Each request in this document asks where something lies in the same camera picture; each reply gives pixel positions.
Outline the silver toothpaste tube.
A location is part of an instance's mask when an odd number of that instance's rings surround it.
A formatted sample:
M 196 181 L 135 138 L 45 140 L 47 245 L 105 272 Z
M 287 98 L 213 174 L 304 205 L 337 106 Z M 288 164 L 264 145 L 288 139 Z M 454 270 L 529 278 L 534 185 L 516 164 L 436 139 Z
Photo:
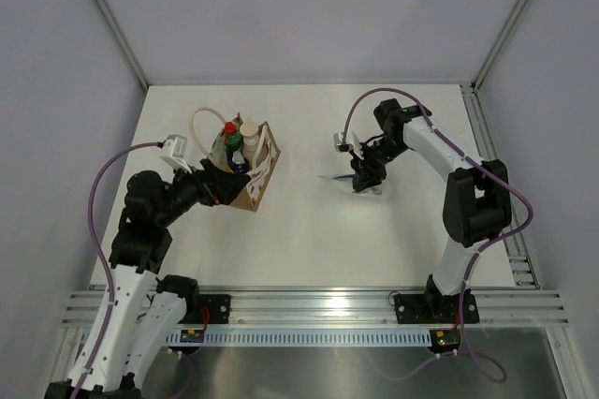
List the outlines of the silver toothpaste tube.
M 381 185 L 367 187 L 366 189 L 357 192 L 353 186 L 353 174 L 319 175 L 319 178 L 326 180 L 336 188 L 348 194 L 360 195 L 361 197 L 382 197 L 384 195 L 384 188 Z

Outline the orange blue spray bottle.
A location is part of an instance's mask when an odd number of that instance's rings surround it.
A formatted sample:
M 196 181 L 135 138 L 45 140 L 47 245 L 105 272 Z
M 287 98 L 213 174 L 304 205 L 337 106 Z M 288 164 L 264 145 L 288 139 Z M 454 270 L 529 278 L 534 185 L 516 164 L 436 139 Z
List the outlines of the orange blue spray bottle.
M 236 174 L 247 174 L 250 170 L 250 162 L 243 156 L 241 151 L 232 153 L 228 165 Z

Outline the green dish soap bottle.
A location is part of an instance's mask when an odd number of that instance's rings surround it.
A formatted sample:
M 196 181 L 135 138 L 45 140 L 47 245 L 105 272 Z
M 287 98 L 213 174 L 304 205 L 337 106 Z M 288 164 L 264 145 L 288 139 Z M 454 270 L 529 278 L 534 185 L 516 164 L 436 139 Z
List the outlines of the green dish soap bottle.
M 232 121 L 226 122 L 224 127 L 225 147 L 228 156 L 239 151 L 243 145 L 243 137 L 236 124 Z

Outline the beige pump lotion bottle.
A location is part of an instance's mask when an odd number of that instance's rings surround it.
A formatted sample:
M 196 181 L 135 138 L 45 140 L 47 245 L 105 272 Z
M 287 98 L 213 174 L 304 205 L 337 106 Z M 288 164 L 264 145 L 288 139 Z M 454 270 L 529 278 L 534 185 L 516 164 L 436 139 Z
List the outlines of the beige pump lotion bottle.
M 254 170 L 264 161 L 268 153 L 266 133 L 251 119 L 242 123 L 240 133 L 243 139 L 241 153 L 250 163 L 250 168 Z

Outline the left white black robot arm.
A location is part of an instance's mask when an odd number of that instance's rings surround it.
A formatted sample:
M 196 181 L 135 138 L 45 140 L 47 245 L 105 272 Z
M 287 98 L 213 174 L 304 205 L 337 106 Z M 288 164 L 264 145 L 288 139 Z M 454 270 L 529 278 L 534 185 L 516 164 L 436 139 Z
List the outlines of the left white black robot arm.
M 111 245 L 108 290 L 80 356 L 65 380 L 48 386 L 46 397 L 141 397 L 153 359 L 174 326 L 202 311 L 197 280 L 158 275 L 172 243 L 168 228 L 197 204 L 232 203 L 249 181 L 208 159 L 199 169 L 175 170 L 169 183 L 152 170 L 129 179 Z

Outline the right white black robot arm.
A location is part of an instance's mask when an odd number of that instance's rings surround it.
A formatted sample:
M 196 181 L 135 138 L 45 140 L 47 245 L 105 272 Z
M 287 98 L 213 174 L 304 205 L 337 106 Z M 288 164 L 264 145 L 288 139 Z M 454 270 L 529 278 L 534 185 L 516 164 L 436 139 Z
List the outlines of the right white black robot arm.
M 399 155 L 418 153 L 446 183 L 442 219 L 447 243 L 441 262 L 421 293 L 393 297 L 401 324 L 477 323 L 469 280 L 482 245 L 497 238 L 512 221 L 508 171 L 498 160 L 469 160 L 449 139 L 438 135 L 431 112 L 418 105 L 382 101 L 373 112 L 382 133 L 352 146 L 352 187 L 362 193 L 381 185 L 386 166 Z

